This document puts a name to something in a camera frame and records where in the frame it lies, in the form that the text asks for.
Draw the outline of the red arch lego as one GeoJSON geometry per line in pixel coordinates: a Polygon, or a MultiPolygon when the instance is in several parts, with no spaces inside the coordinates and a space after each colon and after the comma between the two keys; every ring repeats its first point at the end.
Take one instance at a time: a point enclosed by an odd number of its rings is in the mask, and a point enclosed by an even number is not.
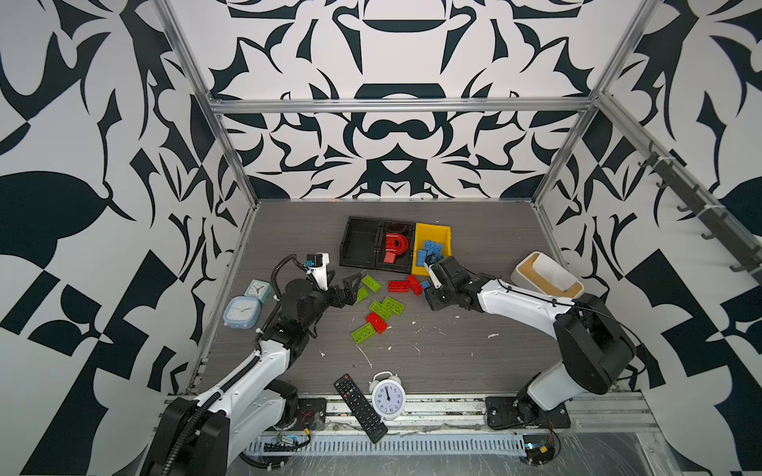
{"type": "Polygon", "coordinates": [[[393,264],[398,257],[403,256],[409,248],[408,239],[399,233],[385,235],[384,257],[385,264],[393,264]]]}

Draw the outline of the green lego top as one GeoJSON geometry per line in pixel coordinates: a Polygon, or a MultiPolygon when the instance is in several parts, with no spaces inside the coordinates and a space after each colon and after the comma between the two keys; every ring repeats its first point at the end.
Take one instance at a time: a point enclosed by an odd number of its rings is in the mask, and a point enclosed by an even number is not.
{"type": "Polygon", "coordinates": [[[371,276],[369,276],[369,275],[367,275],[367,276],[364,276],[364,277],[361,279],[361,282],[362,282],[362,283],[363,283],[363,285],[365,285],[365,287],[367,287],[367,289],[369,289],[369,290],[370,290],[372,293],[378,293],[379,291],[381,291],[381,290],[382,290],[382,285],[381,285],[381,283],[377,282],[377,281],[376,281],[376,280],[375,280],[373,277],[371,277],[371,276]]]}

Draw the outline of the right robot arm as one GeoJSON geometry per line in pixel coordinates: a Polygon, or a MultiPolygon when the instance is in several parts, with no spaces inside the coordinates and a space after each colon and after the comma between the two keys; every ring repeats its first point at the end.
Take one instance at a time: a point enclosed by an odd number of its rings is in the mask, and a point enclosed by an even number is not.
{"type": "Polygon", "coordinates": [[[454,257],[428,258],[432,285],[425,296],[433,311],[456,305],[466,311],[508,317],[553,337],[561,361],[517,394],[516,419],[500,428],[537,426],[567,401],[585,393],[604,395],[636,357],[627,328],[590,294],[558,298],[525,290],[492,275],[472,273],[454,257]]]}

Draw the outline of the green lego bottom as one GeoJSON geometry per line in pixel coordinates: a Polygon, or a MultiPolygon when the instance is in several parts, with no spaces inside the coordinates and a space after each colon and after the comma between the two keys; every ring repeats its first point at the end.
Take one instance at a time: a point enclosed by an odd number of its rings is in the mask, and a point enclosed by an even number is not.
{"type": "Polygon", "coordinates": [[[374,335],[377,335],[377,332],[371,323],[367,323],[351,333],[352,340],[357,346],[365,343],[365,341],[371,339],[374,335]]]}

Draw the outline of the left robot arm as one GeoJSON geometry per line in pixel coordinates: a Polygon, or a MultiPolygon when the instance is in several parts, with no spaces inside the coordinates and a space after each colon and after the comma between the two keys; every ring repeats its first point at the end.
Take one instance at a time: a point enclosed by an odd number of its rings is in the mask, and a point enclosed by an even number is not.
{"type": "Polygon", "coordinates": [[[176,398],[162,414],[140,470],[143,475],[223,475],[268,428],[297,420],[297,389],[281,380],[331,307],[354,305],[361,275],[321,288],[314,278],[291,281],[258,328],[254,349],[219,383],[176,398]]]}

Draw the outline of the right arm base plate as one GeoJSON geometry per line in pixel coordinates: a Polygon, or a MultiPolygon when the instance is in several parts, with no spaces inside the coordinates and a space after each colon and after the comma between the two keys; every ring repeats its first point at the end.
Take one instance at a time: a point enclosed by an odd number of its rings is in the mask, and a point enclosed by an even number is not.
{"type": "Polygon", "coordinates": [[[552,411],[545,411],[528,397],[487,397],[484,403],[486,424],[492,430],[568,430],[572,427],[569,412],[564,404],[552,411]]]}

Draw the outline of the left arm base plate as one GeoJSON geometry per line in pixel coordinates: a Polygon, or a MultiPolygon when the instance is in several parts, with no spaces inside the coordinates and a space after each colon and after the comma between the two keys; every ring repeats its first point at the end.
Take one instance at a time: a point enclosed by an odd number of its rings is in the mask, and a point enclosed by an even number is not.
{"type": "Polygon", "coordinates": [[[287,400],[284,414],[276,428],[300,432],[322,430],[325,427],[327,400],[325,398],[291,398],[287,400]]]}

